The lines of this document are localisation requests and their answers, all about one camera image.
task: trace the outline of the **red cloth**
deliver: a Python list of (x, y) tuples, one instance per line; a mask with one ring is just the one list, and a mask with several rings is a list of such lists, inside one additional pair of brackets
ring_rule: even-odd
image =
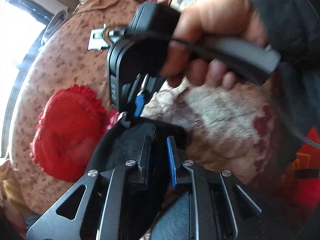
[[(307, 137), (316, 143), (320, 143), (320, 138), (316, 127), (312, 127), (308, 132)], [(320, 168), (320, 150), (304, 143), (302, 147), (298, 150), (298, 153), (306, 153), (310, 155), (310, 161), (308, 164), (308, 169), (319, 169)]]
[(30, 144), (33, 161), (56, 179), (76, 182), (85, 171), (100, 138), (114, 123), (95, 92), (73, 85), (57, 91), (39, 116)]
[(320, 200), (320, 179), (294, 179), (292, 193), (295, 204), (313, 211)]

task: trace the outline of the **finger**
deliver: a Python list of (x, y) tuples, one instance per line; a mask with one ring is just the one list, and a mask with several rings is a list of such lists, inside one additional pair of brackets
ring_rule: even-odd
[(186, 76), (194, 86), (202, 86), (208, 72), (208, 64), (203, 59), (196, 59), (190, 62)]
[[(250, 0), (198, 1), (182, 12), (173, 37), (195, 42), (203, 33), (240, 34), (245, 31), (251, 13)], [(187, 66), (188, 49), (171, 42), (161, 75), (175, 75)]]
[(219, 87), (222, 84), (222, 79), (227, 73), (226, 65), (215, 59), (209, 63), (208, 73), (205, 82), (211, 87)]
[(174, 76), (168, 77), (167, 81), (168, 81), (169, 86), (176, 88), (181, 84), (183, 78), (184, 78), (184, 74), (178, 73)]
[(222, 79), (222, 87), (229, 91), (233, 89), (234, 85), (237, 83), (237, 77), (236, 74), (233, 72), (228, 72), (224, 75)]
[[(182, 12), (173, 37), (184, 41), (197, 41), (202, 35), (199, 11), (192, 8)], [(162, 76), (171, 76), (179, 73), (188, 66), (189, 50), (185, 45), (170, 42), (167, 60), (161, 70)]]

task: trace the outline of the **silver screw head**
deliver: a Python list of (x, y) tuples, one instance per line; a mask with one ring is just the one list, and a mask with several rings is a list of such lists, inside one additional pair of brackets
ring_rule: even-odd
[(129, 167), (131, 167), (131, 166), (133, 166), (133, 165), (135, 165), (136, 164), (136, 161), (135, 160), (127, 160), (126, 162), (125, 162), (125, 165), (127, 165), (127, 166), (129, 166)]
[(221, 173), (222, 173), (222, 175), (225, 176), (225, 177), (230, 177), (231, 174), (232, 174), (231, 171), (229, 171), (229, 170), (223, 170)]
[(191, 167), (191, 166), (193, 166), (195, 163), (194, 163), (194, 161), (192, 161), (192, 160), (185, 160), (184, 161), (184, 165), (186, 165), (186, 166), (188, 166), (188, 167)]
[(97, 170), (90, 170), (90, 171), (88, 171), (87, 175), (89, 177), (95, 177), (98, 175), (98, 171)]

